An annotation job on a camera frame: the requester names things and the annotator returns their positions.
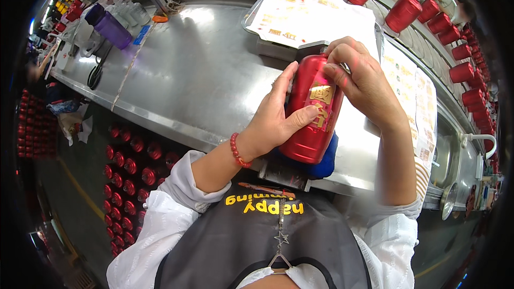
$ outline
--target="blue cloth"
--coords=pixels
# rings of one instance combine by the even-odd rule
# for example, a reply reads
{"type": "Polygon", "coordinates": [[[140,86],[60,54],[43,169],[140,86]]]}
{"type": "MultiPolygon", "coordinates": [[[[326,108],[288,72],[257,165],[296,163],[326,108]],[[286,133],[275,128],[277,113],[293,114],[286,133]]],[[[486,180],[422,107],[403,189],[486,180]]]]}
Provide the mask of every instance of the blue cloth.
{"type": "Polygon", "coordinates": [[[278,148],[275,148],[273,150],[273,153],[278,154],[278,156],[283,158],[286,163],[290,164],[292,167],[302,170],[303,172],[307,173],[311,179],[315,180],[324,177],[329,177],[334,171],[334,160],[336,158],[338,141],[339,138],[337,137],[336,132],[334,132],[334,135],[330,140],[330,144],[328,145],[325,154],[323,155],[323,159],[319,164],[305,164],[295,161],[292,158],[283,155],[278,148]]]}

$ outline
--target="hand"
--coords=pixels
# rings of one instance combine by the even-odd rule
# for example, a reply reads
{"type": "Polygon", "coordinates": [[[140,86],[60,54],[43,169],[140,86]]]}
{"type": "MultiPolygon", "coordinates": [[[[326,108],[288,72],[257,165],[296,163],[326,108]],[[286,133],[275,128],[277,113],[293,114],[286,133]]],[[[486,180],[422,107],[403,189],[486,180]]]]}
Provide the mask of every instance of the hand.
{"type": "Polygon", "coordinates": [[[331,42],[325,53],[328,62],[323,71],[334,79],[355,108],[382,131],[408,125],[405,111],[380,64],[371,57],[363,43],[344,37],[331,42]],[[340,63],[346,63],[352,73],[348,74],[339,66],[340,63]]]}
{"type": "Polygon", "coordinates": [[[245,162],[268,153],[286,142],[292,134],[309,124],[318,116],[318,108],[310,105],[285,118],[284,102],[287,87],[298,68],[293,61],[273,83],[260,102],[254,118],[236,139],[237,149],[245,162]]]}

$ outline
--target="tag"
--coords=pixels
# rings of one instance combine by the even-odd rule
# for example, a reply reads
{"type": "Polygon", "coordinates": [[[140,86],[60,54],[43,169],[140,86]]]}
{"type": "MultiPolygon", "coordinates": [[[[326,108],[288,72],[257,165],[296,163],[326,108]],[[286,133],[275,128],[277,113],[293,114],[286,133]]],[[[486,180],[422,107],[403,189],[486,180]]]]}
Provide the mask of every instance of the tag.
{"type": "Polygon", "coordinates": [[[134,39],[134,45],[140,45],[143,41],[143,38],[148,33],[148,30],[150,29],[151,25],[146,25],[141,28],[141,31],[139,32],[139,35],[134,39]]]}

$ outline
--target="woman's left hand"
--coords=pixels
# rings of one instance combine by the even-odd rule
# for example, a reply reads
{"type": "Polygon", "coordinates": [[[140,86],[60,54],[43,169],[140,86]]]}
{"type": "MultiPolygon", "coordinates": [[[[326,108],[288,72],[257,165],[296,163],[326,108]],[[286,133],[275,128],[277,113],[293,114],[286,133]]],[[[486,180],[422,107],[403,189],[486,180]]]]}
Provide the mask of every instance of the woman's left hand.
{"type": "Polygon", "coordinates": [[[237,149],[245,162],[264,155],[286,142],[292,134],[303,128],[318,116],[318,108],[306,106],[285,117],[284,103],[287,87],[298,62],[293,61],[273,83],[269,92],[260,102],[254,118],[237,137],[237,149]]]}

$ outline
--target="sink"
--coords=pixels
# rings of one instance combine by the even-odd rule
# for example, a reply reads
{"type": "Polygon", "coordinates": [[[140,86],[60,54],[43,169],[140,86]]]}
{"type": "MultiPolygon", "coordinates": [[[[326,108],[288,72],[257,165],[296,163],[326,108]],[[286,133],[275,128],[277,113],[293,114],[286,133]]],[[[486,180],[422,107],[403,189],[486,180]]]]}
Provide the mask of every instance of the sink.
{"type": "Polygon", "coordinates": [[[434,151],[430,182],[444,189],[457,179],[459,172],[460,144],[459,133],[446,117],[437,113],[437,143],[434,151]]]}

